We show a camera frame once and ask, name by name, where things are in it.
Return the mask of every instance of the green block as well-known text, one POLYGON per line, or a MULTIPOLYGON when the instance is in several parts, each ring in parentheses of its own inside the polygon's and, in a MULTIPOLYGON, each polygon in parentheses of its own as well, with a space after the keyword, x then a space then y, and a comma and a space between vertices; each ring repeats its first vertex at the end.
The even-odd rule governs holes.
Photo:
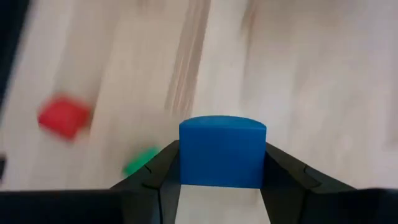
POLYGON ((149 162, 153 157, 157 155, 160 151, 159 147, 152 146, 147 148, 144 152, 140 153, 138 157, 133 159, 129 164, 127 164, 123 169, 123 174, 128 177, 131 174, 135 173, 142 166, 144 166, 147 162, 149 162))

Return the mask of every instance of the blue cube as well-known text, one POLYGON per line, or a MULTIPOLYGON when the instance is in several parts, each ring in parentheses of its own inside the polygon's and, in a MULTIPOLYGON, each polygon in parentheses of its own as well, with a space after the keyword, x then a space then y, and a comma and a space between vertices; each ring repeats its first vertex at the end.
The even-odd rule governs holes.
POLYGON ((181 184, 260 189, 267 128, 234 116, 202 116, 180 124, 181 184))

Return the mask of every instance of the red cube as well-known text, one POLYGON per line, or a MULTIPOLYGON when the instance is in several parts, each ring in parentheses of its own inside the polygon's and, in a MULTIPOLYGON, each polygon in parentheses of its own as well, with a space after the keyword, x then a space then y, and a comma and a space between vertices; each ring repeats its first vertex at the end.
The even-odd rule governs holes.
POLYGON ((58 96, 45 105, 39 124, 72 140, 90 118, 90 107, 66 96, 58 96))

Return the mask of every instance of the red block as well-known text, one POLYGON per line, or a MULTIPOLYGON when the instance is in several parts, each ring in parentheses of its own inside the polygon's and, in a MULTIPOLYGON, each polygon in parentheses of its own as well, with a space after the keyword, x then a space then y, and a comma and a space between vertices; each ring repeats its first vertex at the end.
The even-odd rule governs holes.
POLYGON ((72 140, 90 118, 90 107, 66 96, 52 99, 39 114, 39 124, 72 140))

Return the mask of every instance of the cube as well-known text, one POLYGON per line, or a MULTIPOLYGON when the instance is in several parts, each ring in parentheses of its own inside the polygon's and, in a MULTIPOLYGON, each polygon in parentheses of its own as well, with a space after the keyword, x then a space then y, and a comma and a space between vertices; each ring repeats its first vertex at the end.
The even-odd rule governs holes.
POLYGON ((202 116, 180 124, 181 184, 260 189, 267 128, 235 116, 202 116))
POLYGON ((88 123, 90 107, 66 96, 51 99, 39 114, 39 124, 59 136, 72 140, 88 123))

